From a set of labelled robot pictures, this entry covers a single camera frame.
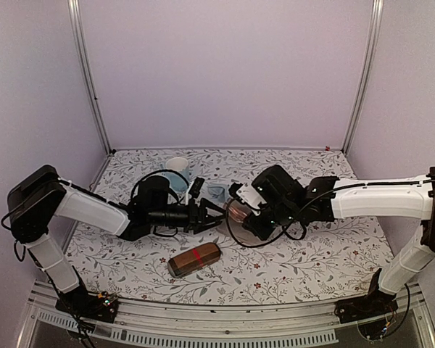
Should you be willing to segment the brown plaid glasses case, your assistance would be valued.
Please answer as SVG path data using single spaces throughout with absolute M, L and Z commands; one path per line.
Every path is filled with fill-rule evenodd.
M 221 250 L 215 243 L 205 243 L 178 254 L 167 262 L 167 269 L 174 278 L 183 278 L 217 262 Z

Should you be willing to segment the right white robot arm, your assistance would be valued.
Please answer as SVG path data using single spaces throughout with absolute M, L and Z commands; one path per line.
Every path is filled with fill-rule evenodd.
M 251 210 L 242 225 L 261 241 L 275 228 L 287 229 L 292 223 L 307 227 L 365 216 L 419 219 L 411 240 L 377 272 L 369 294 L 361 299 L 360 309 L 367 316 L 377 315 L 389 297 L 435 258 L 435 167 L 414 178 L 360 181 L 325 176 L 303 186 L 274 165 L 250 184 L 236 184 L 231 196 Z

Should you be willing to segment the pink translucent sunglasses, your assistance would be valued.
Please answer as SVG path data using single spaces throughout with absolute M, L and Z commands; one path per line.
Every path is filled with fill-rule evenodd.
M 252 212 L 246 205 L 229 199 L 224 208 L 229 210 L 229 217 L 237 223 L 243 223 L 244 219 Z

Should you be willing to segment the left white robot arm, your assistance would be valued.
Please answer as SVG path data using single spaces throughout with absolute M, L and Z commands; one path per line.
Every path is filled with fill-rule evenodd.
M 168 173 L 185 183 L 183 198 L 174 192 Z M 203 178 L 188 182 L 177 171 L 156 170 L 141 178 L 129 202 L 121 204 L 66 181 L 54 167 L 44 165 L 7 194 L 8 212 L 1 225 L 65 294 L 66 304 L 85 315 L 93 309 L 93 299 L 82 290 L 77 271 L 50 237 L 52 218 L 69 218 L 126 241 L 147 236 L 157 226 L 197 234 L 220 225 L 225 217 L 222 207 L 200 196 L 203 184 Z

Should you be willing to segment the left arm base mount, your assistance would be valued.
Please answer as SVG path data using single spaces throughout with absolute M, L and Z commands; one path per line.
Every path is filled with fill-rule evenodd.
M 81 277 L 78 276 L 78 286 L 67 292 L 61 292 L 55 285 L 58 296 L 55 308 L 76 318 L 88 318 L 105 323 L 114 323 L 117 316 L 119 301 L 115 293 L 107 291 L 98 294 L 87 290 Z

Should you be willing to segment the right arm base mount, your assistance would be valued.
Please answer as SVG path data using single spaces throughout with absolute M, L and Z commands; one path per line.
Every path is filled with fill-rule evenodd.
M 387 294 L 379 288 L 378 281 L 381 271 L 382 269 L 379 268 L 373 274 L 366 295 L 335 302 L 334 314 L 339 318 L 340 323 L 350 323 L 384 315 L 398 308 L 396 294 Z

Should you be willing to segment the pink glasses case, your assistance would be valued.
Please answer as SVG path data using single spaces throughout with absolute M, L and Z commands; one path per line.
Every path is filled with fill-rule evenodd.
M 258 247 L 269 242 L 269 240 L 262 241 L 257 236 L 253 235 L 252 233 L 247 233 L 246 231 L 244 231 L 244 233 L 237 233 L 236 239 L 247 247 Z

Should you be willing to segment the small blue cloth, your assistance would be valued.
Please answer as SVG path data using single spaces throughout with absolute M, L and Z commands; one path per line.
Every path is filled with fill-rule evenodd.
M 228 201 L 228 185 L 210 184 L 207 186 L 207 194 L 211 201 L 217 203 L 226 203 Z

